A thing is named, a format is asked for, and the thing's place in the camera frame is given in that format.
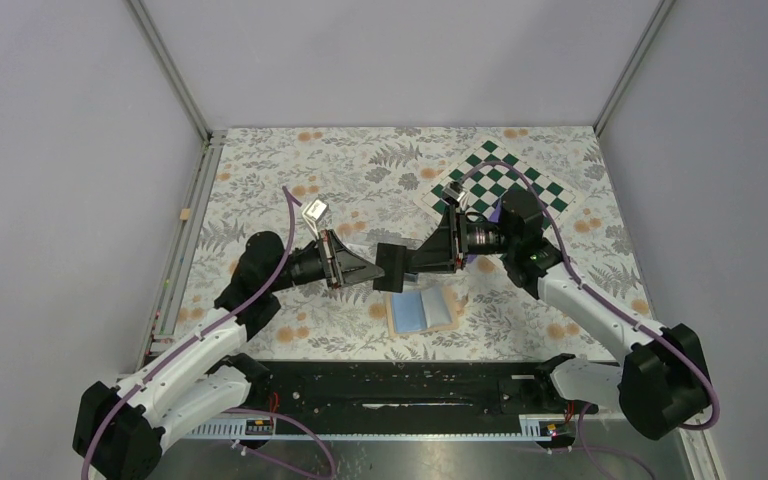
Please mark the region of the blue credit card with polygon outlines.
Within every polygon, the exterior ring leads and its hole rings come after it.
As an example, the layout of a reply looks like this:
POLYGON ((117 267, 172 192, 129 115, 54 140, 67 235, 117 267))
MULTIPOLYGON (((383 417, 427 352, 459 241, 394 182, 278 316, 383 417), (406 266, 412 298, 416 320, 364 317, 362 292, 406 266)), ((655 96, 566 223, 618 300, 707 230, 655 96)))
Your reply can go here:
POLYGON ((392 323, 396 334, 422 332, 427 319, 420 291, 394 293, 391 296, 392 323))

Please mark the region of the purple marker pen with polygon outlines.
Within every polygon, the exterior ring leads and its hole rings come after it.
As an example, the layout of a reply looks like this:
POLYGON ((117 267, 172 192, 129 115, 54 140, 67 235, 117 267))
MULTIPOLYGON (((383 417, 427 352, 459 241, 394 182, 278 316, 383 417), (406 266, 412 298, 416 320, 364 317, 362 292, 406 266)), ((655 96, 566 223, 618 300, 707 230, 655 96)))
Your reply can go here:
POLYGON ((501 201, 497 201, 494 204, 494 210, 493 210, 492 214, 488 217, 488 220, 490 222, 492 222, 492 223, 498 223, 500 215, 501 215, 501 211, 502 211, 502 202, 501 201))

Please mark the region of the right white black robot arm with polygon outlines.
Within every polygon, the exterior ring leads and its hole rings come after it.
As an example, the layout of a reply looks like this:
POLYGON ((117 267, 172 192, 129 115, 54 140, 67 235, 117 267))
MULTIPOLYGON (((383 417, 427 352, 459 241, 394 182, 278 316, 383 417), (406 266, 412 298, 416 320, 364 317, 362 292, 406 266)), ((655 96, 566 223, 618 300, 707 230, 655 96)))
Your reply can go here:
POLYGON ((444 201, 436 229, 408 250, 397 274, 454 273, 470 256, 497 255, 508 278, 532 298, 567 314, 614 359, 608 365, 560 354, 540 366, 535 402, 557 412, 571 400, 621 412, 644 437, 658 440, 691 418, 718 415, 713 385, 697 334, 666 327, 608 300, 572 268, 569 256, 543 232, 545 207, 532 193, 514 189, 489 220, 444 201))

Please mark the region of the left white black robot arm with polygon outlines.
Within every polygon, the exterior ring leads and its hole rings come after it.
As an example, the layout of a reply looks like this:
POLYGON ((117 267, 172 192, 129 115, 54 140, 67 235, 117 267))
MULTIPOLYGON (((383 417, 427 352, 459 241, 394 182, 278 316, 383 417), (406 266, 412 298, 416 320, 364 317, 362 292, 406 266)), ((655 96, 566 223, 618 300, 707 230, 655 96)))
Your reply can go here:
POLYGON ((318 281, 338 289, 384 274, 332 230, 293 251, 275 232, 253 235, 229 285, 190 333, 116 385, 96 382, 84 392, 73 437, 81 476, 145 479, 200 424, 239 405, 264 407, 266 371, 241 349, 280 310, 278 291, 318 281))

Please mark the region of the tan leather card holder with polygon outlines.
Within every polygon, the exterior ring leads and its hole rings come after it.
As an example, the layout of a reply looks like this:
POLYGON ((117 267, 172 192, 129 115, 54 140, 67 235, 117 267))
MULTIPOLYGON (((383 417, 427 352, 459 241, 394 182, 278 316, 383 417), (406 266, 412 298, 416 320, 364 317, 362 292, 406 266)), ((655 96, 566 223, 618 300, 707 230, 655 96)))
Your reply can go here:
POLYGON ((456 296, 448 286, 388 293, 385 308, 391 336, 448 331, 459 326, 456 296))

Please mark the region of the clear plastic box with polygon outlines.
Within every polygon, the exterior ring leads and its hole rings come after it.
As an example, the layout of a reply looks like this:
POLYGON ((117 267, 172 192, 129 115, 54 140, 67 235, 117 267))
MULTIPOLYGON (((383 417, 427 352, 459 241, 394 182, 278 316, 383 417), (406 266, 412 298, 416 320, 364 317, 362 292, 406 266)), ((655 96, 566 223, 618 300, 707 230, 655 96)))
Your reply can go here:
POLYGON ((376 253, 376 246, 369 242, 347 242, 346 246, 348 249, 364 258, 371 258, 376 253))

